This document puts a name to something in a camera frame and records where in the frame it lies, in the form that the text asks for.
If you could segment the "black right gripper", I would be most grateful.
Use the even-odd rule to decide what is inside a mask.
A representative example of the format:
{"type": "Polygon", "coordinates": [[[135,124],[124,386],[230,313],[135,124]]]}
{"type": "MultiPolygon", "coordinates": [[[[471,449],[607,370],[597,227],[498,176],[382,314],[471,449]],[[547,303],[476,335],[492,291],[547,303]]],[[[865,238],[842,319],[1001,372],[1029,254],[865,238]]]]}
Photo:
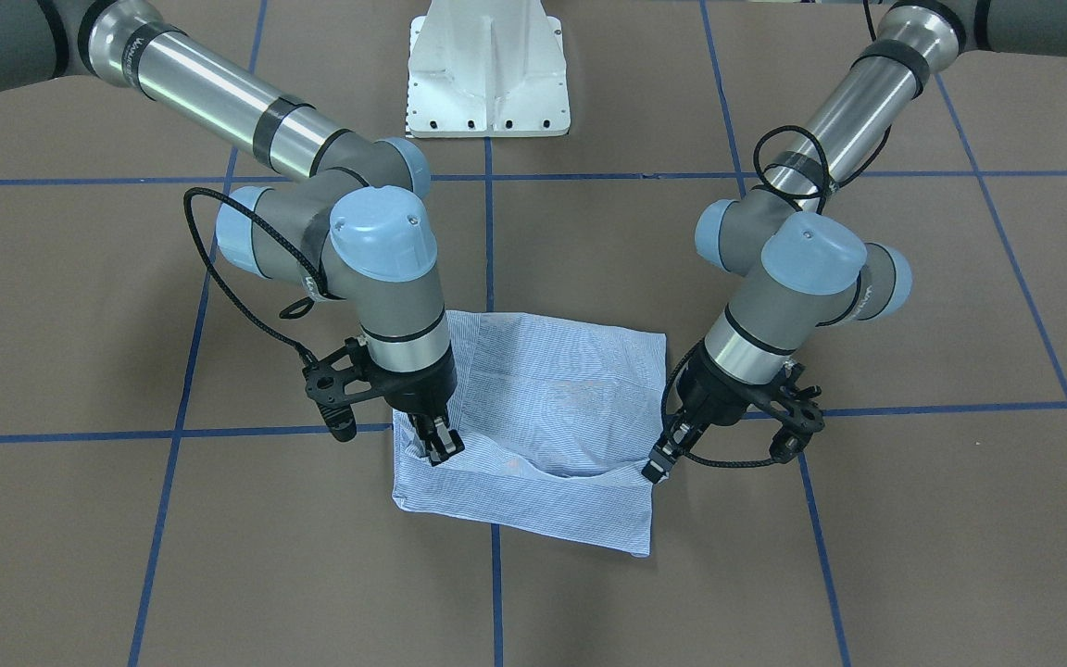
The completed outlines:
{"type": "Polygon", "coordinates": [[[370,360],[367,381],[372,390],[384,397],[386,404],[398,412],[411,414],[421,442],[423,458],[437,466],[450,457],[462,452],[462,438],[453,428],[448,404],[457,388],[457,368],[453,358],[440,358],[432,366],[420,371],[389,371],[370,360]]]}

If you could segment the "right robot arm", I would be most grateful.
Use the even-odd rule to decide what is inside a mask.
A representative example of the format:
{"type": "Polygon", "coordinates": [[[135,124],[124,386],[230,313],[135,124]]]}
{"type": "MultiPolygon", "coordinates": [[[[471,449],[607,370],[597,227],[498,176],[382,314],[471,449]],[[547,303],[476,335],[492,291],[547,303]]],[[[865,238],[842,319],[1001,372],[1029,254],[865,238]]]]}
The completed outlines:
{"type": "Polygon", "coordinates": [[[257,277],[299,284],[304,298],[283,320],[327,301],[355,311],[357,336],[327,356],[253,319],[300,358],[331,435],[355,438],[355,406],[382,398],[407,418],[429,464],[463,450],[449,414],[453,343],[424,204],[431,168],[418,147],[361,138],[216,54],[148,1],[0,1],[0,92],[77,75],[136,90],[288,182],[229,194],[191,187],[184,215],[207,273],[243,316],[251,311],[220,277],[212,250],[257,277]]]}

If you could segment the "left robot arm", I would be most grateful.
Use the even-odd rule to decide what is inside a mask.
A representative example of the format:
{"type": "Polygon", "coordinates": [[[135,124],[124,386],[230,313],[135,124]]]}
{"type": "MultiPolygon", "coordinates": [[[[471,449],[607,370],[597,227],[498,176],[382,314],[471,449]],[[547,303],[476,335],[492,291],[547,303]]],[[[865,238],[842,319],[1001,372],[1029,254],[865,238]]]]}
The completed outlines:
{"type": "Polygon", "coordinates": [[[1067,1],[893,3],[813,117],[758,140],[763,148],[793,136],[771,160],[754,153],[753,189],[700,215],[697,253],[742,282],[666,383],[679,407],[663,413],[641,469],[650,483],[694,459],[710,427],[732,426],[753,407],[779,425],[755,466],[787,463],[824,428],[821,390],[799,385],[797,351],[818,328],[893,315],[913,287],[897,250],[860,240],[825,215],[827,203],[872,165],[931,77],[966,52],[1067,57],[1067,1]]]}

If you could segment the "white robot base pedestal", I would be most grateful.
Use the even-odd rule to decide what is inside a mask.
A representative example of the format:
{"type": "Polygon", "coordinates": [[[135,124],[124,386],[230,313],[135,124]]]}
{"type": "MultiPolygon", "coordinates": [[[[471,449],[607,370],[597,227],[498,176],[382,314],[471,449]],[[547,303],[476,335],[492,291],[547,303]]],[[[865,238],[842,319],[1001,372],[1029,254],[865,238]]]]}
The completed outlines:
{"type": "Polygon", "coordinates": [[[562,23],[541,1],[433,1],[409,25],[407,134],[571,130],[562,23]]]}

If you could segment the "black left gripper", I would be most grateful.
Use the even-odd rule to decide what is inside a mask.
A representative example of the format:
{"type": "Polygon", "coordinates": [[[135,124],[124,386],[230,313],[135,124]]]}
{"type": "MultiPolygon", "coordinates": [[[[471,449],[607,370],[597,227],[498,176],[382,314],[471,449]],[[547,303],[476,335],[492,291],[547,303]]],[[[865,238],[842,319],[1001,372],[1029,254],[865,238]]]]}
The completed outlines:
{"type": "Polygon", "coordinates": [[[775,369],[765,384],[747,384],[717,366],[706,351],[706,342],[697,342],[682,360],[676,377],[681,407],[676,427],[664,428],[653,444],[641,474],[652,485],[666,480],[676,461],[687,452],[687,436],[703,434],[711,425],[732,426],[740,422],[749,406],[749,390],[763,390],[780,377],[775,369]]]}

